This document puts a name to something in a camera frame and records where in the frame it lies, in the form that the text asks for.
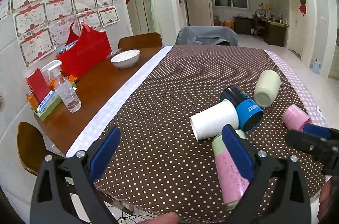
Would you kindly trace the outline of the right hand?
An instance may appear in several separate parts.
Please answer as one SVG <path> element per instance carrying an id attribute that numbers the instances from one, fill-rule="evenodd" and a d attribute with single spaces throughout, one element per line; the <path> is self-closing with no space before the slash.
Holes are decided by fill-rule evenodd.
<path id="1" fill-rule="evenodd" d="M 317 218 L 320 221 L 330 209 L 331 194 L 338 189 L 338 177 L 330 178 L 321 188 Z"/>

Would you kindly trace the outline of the left hand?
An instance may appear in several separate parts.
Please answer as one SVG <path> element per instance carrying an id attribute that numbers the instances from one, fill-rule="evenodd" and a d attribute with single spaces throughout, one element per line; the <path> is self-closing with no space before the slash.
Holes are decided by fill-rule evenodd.
<path id="1" fill-rule="evenodd" d="M 167 213 L 141 221 L 139 224 L 179 224 L 179 217 L 176 213 Z"/>

